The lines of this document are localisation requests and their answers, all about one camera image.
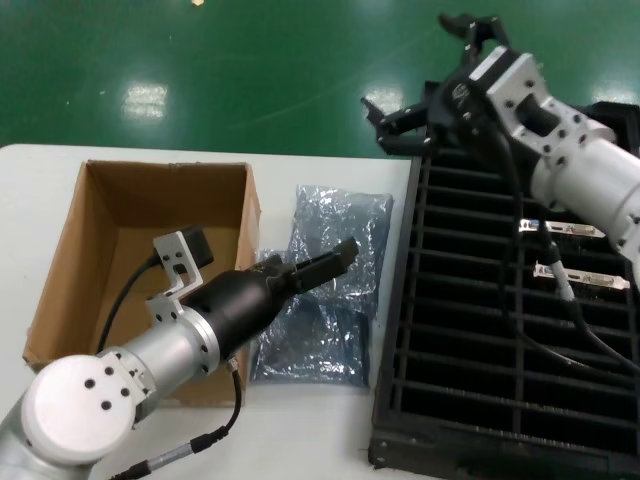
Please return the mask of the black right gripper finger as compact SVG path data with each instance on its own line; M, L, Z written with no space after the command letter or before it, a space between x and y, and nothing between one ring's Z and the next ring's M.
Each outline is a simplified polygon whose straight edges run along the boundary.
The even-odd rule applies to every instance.
M484 43L489 40L495 40L500 46L510 47L506 31L497 16L475 17L470 14L452 16L441 13L438 15L438 22L448 34L463 41L461 66L477 65Z
M378 146L388 155L428 155L433 141L416 131L427 126L428 101L422 101L385 114L369 99L361 103L367 109L366 119L374 127Z

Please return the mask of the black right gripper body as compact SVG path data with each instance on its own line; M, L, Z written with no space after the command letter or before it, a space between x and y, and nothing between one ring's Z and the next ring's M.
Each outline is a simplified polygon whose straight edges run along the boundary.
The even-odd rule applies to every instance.
M500 77L496 66L460 66L441 81L427 82L427 132L433 138L500 133L487 92Z

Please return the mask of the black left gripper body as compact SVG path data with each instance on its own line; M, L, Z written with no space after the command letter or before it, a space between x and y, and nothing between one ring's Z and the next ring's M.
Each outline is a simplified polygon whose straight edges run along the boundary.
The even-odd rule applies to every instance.
M295 272L264 273L259 263L225 271L182 304L206 320L221 350L238 350L269 327L296 295Z

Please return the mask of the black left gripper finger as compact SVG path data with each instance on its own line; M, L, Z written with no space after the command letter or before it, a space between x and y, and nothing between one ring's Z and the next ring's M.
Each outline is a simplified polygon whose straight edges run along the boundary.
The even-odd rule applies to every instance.
M357 255L357 242L354 237L349 237L330 251L298 263L294 274L296 292L306 293L344 275Z
M290 273L297 267L280 253L272 252L259 262L259 270L264 273Z

